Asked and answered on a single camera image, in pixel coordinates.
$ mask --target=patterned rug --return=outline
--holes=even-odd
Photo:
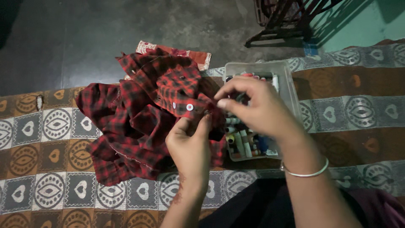
[[[405,44],[289,59],[303,125],[341,188],[378,188],[405,203]],[[224,68],[202,72],[221,85]],[[0,227],[158,227],[178,189],[158,181],[96,182],[85,147],[100,131],[76,107],[83,89],[0,97]],[[37,112],[36,96],[45,98]],[[231,162],[210,172],[200,217],[257,178],[283,178],[278,160]]]

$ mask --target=forearm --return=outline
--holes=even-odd
[[[323,168],[325,158],[305,132],[295,131],[281,142],[286,168],[292,173],[312,174]],[[361,227],[326,170],[314,177],[286,172],[286,181],[297,227]]]
[[[197,227],[207,188],[208,180],[184,180],[182,183],[180,178],[179,191],[173,198],[161,228]]]

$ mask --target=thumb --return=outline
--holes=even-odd
[[[218,101],[217,106],[225,111],[231,112],[240,119],[249,113],[249,108],[241,103],[231,99],[221,99]]]
[[[208,134],[211,130],[211,119],[212,116],[210,114],[205,115],[203,118],[201,118],[200,122],[198,123],[197,130],[193,136],[208,139]]]

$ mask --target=gray floor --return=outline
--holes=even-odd
[[[114,57],[140,40],[210,52],[210,68],[304,56],[301,41],[243,46],[261,30],[252,0],[15,1],[22,2],[0,49],[0,96],[118,82],[124,71]]]

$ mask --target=bracelet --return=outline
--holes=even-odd
[[[329,160],[328,160],[328,158],[326,158],[325,166],[324,166],[321,170],[319,170],[318,172],[313,173],[313,174],[296,174],[296,173],[290,172],[290,171],[284,166],[284,162],[281,161],[280,170],[281,170],[281,171],[286,171],[287,173],[289,173],[289,174],[291,174],[291,175],[293,175],[293,176],[311,177],[311,176],[317,176],[317,175],[323,173],[323,172],[326,170],[326,168],[328,167],[328,165],[329,165]]]

